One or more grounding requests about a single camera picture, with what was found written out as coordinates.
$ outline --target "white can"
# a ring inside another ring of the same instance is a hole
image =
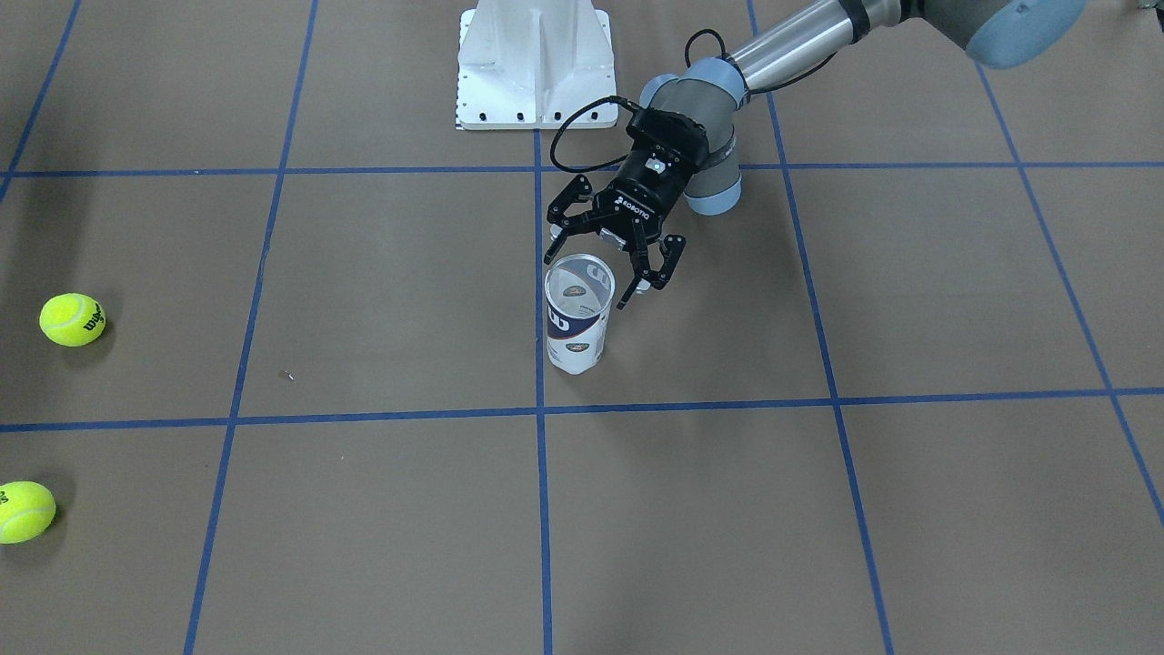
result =
[[[602,359],[615,299],[615,273],[601,258],[577,254],[546,271],[546,354],[562,371],[577,376]]]

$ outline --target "cable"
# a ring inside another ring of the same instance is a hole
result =
[[[701,29],[687,40],[687,45],[683,45],[683,63],[687,64],[687,67],[691,67],[691,43],[695,43],[695,40],[704,34],[710,34],[715,37],[715,40],[719,43],[719,57],[723,59],[728,58],[728,45],[724,44],[723,36],[719,36],[719,33],[714,29]]]
[[[549,143],[549,161],[553,162],[555,166],[558,166],[558,170],[563,170],[566,172],[591,172],[598,170],[599,168],[606,168],[608,165],[613,165],[626,158],[626,155],[623,155],[617,159],[610,159],[606,163],[601,163],[597,165],[584,166],[584,168],[568,166],[558,161],[558,141],[562,137],[563,134],[566,134],[566,128],[568,128],[572,122],[577,120],[579,116],[589,112],[590,109],[598,107],[601,105],[610,105],[610,104],[618,105],[629,112],[638,112],[643,109],[643,107],[627,100],[626,98],[623,98],[622,95],[606,95],[605,98],[598,98],[594,102],[590,102],[589,105],[574,112],[570,115],[570,118],[566,119],[566,122],[563,122],[561,127],[558,128],[558,133],[554,134],[554,140]]]
[[[823,69],[823,67],[824,67],[824,65],[825,65],[825,64],[828,64],[829,62],[831,62],[831,60],[832,60],[832,58],[833,58],[833,57],[836,57],[836,56],[837,56],[837,54],[836,54],[836,52],[833,52],[833,54],[829,55],[829,56],[828,56],[828,57],[825,57],[825,58],[824,58],[824,60],[823,60],[823,62],[821,62],[819,64],[817,64],[817,65],[812,66],[812,67],[811,67],[811,69],[809,69],[809,70],[808,70],[807,72],[804,72],[804,73],[801,73],[801,74],[799,74],[799,76],[796,76],[796,77],[794,77],[794,78],[789,79],[788,81],[781,81],[780,84],[773,84],[772,86],[765,86],[764,88],[748,88],[748,90],[747,90],[747,94],[748,94],[748,95],[759,95],[759,94],[761,94],[761,93],[768,93],[768,92],[771,92],[771,91],[779,91],[779,90],[781,90],[781,88],[783,88],[783,87],[786,87],[786,86],[792,86],[793,84],[796,84],[797,81],[800,81],[800,80],[804,79],[805,77],[808,77],[808,76],[812,74],[814,72],[816,72],[816,71],[818,71],[818,70]]]

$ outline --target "tennis ball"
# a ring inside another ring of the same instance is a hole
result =
[[[0,485],[0,543],[20,543],[44,532],[57,513],[52,493],[36,483]]]
[[[41,308],[41,332],[62,347],[84,347],[100,337],[104,330],[101,305],[84,293],[57,296]]]

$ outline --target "robotic arm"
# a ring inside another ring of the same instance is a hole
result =
[[[572,235],[596,233],[630,252],[633,279],[622,308],[636,291],[662,289],[672,278],[687,241],[663,234],[662,223],[680,195],[705,215],[723,213],[739,200],[740,172],[732,115],[752,95],[782,88],[818,70],[845,45],[870,30],[921,17],[986,66],[1022,64],[1058,41],[1083,13],[1086,0],[816,0],[732,52],[689,63],[680,77],[647,83],[638,102],[611,95],[582,107],[554,136],[551,159],[576,177],[555,197],[546,219],[553,243],[549,263]],[[558,162],[566,128],[583,113],[616,102],[632,112],[624,157],[589,168]],[[585,172],[622,162],[615,179],[595,192]],[[590,202],[567,215],[575,204]],[[662,264],[653,269],[648,247],[659,243]]]

